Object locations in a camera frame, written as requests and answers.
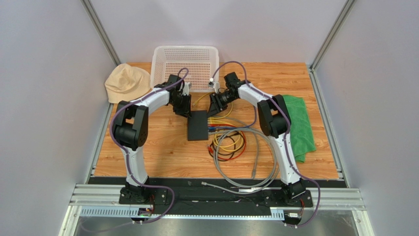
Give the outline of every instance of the wooden tabletop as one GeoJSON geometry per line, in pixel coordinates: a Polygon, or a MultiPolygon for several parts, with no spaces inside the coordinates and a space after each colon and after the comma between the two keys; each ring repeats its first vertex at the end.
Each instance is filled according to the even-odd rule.
{"type": "MultiPolygon", "coordinates": [[[[151,63],[129,63],[150,72],[151,63]]],[[[329,147],[326,132],[320,116],[319,107],[311,85],[306,65],[304,63],[244,63],[248,80],[260,90],[273,95],[293,95],[302,97],[306,103],[308,116],[313,129],[316,151],[306,155],[305,163],[298,163],[300,172],[310,178],[336,179],[338,174],[329,147]]],[[[220,70],[220,82],[224,87],[224,75],[236,72],[243,80],[242,68],[235,64],[228,64],[220,70]]],[[[192,103],[203,93],[193,93],[192,103]]],[[[202,99],[192,110],[207,110],[209,98],[202,99]]],[[[253,107],[247,101],[234,101],[234,108],[230,115],[245,123],[254,120],[253,107]]],[[[254,128],[260,129],[259,120],[254,128]]],[[[255,159],[255,139],[253,135],[246,136],[248,147],[244,154],[228,162],[221,162],[223,172],[232,178],[250,178],[255,159]]],[[[208,154],[208,141],[187,140],[187,119],[177,116],[172,106],[164,106],[149,119],[149,135],[144,145],[144,160],[150,177],[222,177],[214,166],[213,159],[208,154]]],[[[256,178],[269,175],[273,161],[270,149],[259,138],[261,152],[259,155],[256,178]]],[[[125,162],[121,150],[113,143],[106,132],[99,160],[94,172],[95,176],[126,176],[125,162]]]]}

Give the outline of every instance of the gray floor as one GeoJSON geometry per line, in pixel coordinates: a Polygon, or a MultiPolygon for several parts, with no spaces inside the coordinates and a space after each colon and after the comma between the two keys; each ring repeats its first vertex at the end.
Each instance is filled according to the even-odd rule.
{"type": "MultiPolygon", "coordinates": [[[[311,216],[306,211],[303,221],[311,216]]],[[[83,226],[89,230],[103,230],[129,222],[128,218],[91,217],[82,218],[83,226]]],[[[313,221],[302,228],[290,229],[282,222],[266,220],[185,220],[161,219],[149,225],[128,225],[100,234],[87,233],[78,229],[78,236],[357,236],[351,211],[321,211],[313,221]]]]}

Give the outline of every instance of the green cloth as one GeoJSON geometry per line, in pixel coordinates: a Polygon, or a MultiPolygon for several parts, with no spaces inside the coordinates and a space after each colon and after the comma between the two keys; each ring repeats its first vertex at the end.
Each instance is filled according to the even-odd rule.
{"type": "Polygon", "coordinates": [[[291,118],[290,134],[294,157],[296,161],[304,162],[305,154],[316,150],[307,108],[304,99],[300,97],[290,95],[283,97],[291,118]]]}

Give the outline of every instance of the perforated basket bottom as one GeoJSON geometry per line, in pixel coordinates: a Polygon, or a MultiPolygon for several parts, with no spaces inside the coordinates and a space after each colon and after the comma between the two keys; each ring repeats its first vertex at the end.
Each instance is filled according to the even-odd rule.
{"type": "Polygon", "coordinates": [[[166,70],[164,78],[168,78],[170,74],[177,75],[179,70],[183,67],[189,69],[189,74],[185,81],[192,84],[194,91],[210,91],[208,81],[211,78],[210,63],[205,62],[166,62],[166,70]]]}

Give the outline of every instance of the laundry basket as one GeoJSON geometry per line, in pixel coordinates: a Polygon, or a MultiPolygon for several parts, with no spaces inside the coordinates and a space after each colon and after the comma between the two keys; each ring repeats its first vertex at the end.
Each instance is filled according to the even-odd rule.
{"type": "Polygon", "coordinates": [[[170,74],[177,75],[183,67],[189,69],[185,82],[192,84],[191,92],[211,92],[208,82],[219,67],[218,50],[210,46],[157,47],[151,64],[151,85],[167,81],[170,74]]]}

